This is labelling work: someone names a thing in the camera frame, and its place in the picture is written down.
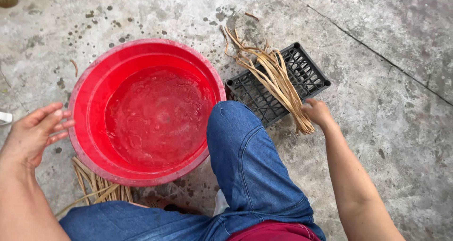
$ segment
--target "red plastic basin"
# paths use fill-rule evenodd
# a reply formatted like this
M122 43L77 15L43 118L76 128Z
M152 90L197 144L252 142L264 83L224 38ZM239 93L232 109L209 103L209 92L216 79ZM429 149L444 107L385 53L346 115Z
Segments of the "red plastic basin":
M101 177L155 186L206 159L207 118L221 100L222 81L200 53L171 40L136 40L83 72L69 101L76 121L69 137Z

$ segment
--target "black plastic crate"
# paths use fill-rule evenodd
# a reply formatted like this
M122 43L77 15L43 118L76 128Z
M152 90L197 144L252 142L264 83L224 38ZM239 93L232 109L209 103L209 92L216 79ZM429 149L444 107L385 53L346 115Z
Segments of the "black plastic crate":
M281 50L280 53L285 60L289 80L302 103L330 86L330 81L298 42ZM267 74L259 63L255 68ZM252 109L266 128L289 113L250 70L227 80L225 93L228 100L241 102Z

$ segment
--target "denim pants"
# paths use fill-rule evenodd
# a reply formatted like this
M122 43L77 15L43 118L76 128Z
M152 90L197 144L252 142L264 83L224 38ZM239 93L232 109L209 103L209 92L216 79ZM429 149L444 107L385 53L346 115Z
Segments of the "denim pants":
M290 180L261 121L245 105L222 101L207 124L211 166L229 208L215 217L115 201L71 209L60 224L73 241L224 241L265 220L298 222L323 241L313 210Z

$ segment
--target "knee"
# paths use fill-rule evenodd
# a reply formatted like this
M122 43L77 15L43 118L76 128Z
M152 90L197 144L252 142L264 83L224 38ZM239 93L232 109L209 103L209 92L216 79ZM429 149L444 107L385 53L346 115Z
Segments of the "knee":
M213 108L207 123L207 131L243 129L261 125L261 120L246 105L234 100L221 101Z

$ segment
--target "red shirt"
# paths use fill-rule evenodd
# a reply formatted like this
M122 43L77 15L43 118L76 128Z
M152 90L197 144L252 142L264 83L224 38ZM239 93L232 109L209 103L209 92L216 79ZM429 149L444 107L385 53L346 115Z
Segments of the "red shirt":
M313 231L301 223L264 221L240 232L227 241L320 241Z

